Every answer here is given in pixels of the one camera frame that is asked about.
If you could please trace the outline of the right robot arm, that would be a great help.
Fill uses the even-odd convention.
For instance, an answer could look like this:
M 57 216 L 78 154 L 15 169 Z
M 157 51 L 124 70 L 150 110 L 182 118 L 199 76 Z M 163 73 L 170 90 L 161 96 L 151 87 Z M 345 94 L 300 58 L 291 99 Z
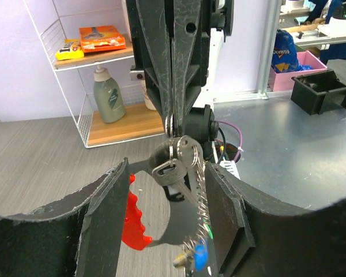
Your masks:
M 209 74 L 212 31 L 232 33 L 233 1 L 126 3 L 135 67 L 167 137 L 188 135 L 211 160 L 219 125 L 209 105 L 194 107 Z

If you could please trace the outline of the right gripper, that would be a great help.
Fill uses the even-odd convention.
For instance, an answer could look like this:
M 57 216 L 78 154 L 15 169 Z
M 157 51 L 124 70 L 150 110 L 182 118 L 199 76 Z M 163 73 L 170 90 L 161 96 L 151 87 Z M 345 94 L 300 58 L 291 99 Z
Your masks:
M 135 69 L 174 135 L 208 79 L 211 31 L 232 34 L 234 1 L 126 1 Z

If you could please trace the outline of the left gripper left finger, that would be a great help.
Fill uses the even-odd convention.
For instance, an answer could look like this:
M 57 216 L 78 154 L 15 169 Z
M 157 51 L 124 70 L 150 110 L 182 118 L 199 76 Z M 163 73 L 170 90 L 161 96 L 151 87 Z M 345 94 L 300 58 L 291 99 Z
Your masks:
M 124 160 L 60 200 L 0 216 L 0 276 L 115 276 L 129 177 Z

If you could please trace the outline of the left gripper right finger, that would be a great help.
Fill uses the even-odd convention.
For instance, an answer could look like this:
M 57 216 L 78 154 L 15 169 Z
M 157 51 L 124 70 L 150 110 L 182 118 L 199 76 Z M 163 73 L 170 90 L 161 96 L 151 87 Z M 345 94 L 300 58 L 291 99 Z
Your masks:
M 346 276 L 346 198 L 312 211 L 205 169 L 219 276 Z

